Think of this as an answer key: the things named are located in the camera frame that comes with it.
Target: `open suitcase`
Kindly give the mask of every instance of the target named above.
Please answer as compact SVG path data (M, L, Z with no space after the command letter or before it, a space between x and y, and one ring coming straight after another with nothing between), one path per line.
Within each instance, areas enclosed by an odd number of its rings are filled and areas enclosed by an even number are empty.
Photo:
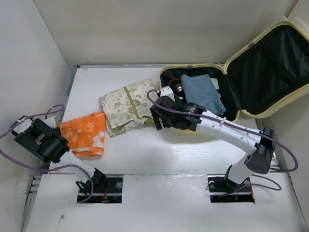
M214 63L170 65L160 72L160 87L183 74L208 74L219 84L224 117L239 111L264 118L309 92L309 38L289 21L279 22L252 40L223 66Z

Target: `orange floral fabric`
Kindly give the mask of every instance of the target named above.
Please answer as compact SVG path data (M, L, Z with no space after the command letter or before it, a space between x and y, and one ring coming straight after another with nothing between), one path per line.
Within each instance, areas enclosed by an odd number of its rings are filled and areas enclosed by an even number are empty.
M81 118L60 123L61 135L78 157L102 156L105 139L105 114L94 112Z

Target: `green floral cloth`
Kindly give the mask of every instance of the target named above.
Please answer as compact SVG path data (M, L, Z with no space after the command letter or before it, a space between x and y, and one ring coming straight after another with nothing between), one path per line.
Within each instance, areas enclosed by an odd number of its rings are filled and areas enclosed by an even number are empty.
M146 79L100 97L99 101L106 115L106 130L111 138L152 118L152 104L146 94L153 88L152 80ZM157 100L155 93L150 96L154 101Z

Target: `wall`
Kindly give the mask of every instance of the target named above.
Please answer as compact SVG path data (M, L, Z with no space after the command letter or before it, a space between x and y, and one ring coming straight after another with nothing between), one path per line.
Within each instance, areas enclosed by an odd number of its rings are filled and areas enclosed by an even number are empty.
M0 1L0 134L24 114L65 99L72 74L31 0ZM1 148L37 165L9 135ZM0 157L0 231L19 232L30 171Z
M297 6L289 15L289 20L296 23L304 33L309 37L309 17L308 17L309 1L300 0ZM309 95L306 95L293 103L285 106L271 117L264 119L264 123L274 128L277 138L288 146L296 155L299 161L299 168L295 172L290 173L293 186L297 195L298 202L301 206L304 218L309 224ZM282 157L286 158L289 168L294 166L293 160L289 155L277 149L276 151L280 164L286 168Z
M35 0L72 64L225 62L297 0Z

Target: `folded clothing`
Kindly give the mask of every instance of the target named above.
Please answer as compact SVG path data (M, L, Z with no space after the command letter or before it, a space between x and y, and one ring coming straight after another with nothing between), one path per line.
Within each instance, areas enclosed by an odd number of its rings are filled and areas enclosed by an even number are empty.
M153 89L151 79L131 84L100 97L102 109L106 115L106 129L110 137L128 132L132 127L144 124L152 118L151 102L147 92ZM157 95L150 94L155 101Z
M61 135L68 146L79 157L102 156L105 139L105 114L94 112L68 122L61 122Z
M208 74L193 77L182 75L181 80L187 102L201 105L215 115L226 112L221 95Z

